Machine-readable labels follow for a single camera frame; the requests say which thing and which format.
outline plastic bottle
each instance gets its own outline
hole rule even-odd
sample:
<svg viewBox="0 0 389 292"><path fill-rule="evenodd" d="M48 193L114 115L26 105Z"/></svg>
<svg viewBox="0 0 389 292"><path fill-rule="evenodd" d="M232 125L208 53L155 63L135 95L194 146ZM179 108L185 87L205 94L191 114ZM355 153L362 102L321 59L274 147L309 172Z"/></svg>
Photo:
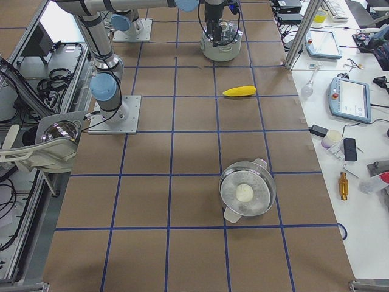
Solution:
<svg viewBox="0 0 389 292"><path fill-rule="evenodd" d="M359 189L363 193L376 193L387 186L389 186L389 172L383 172L361 181Z"/></svg>

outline white desk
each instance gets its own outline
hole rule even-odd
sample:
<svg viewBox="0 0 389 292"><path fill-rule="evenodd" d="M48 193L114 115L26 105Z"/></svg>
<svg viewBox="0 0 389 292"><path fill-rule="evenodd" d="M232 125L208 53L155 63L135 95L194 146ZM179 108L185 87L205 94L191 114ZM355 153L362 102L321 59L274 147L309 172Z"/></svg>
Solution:
<svg viewBox="0 0 389 292"><path fill-rule="evenodd" d="M350 17L347 23L334 24L326 20L321 26L335 25L340 27L357 27L355 20ZM326 27L335 33L339 44L355 46L351 34L355 30L335 29ZM321 59L322 68L314 80L314 93L307 102L303 102L303 110L308 125L316 124L340 132L343 126L354 123L351 120L336 118L331 115L328 107L327 90L332 78L339 72L349 71L347 58L365 66L364 70L354 68L349 72L350 79L369 84L371 103L389 106L389 95L373 83L373 78L389 75L378 65L373 54L361 54L357 49L342 49L343 58L332 61ZM309 64L315 63L306 52L302 53L292 70L292 75L298 92L311 78ZM372 120L389 120L389 109L371 109ZM346 127L345 136L356 139L357 146L364 153L358 151L358 161L348 162L348 167L360 178L369 177L366 165L374 161L389 159L389 137L386 132L389 123L377 122L374 125L359 125ZM344 241L347 255L356 278L389 279L389 196L382 194L366 195L358 190L358 179L347 174L349 180L348 201L342 201L339 195L338 179L344 161L337 160L320 144L321 139L312 135L312 141L317 152L318 160L323 171L326 186L331 198L337 221L343 224L348 231L348 238Z"/></svg>

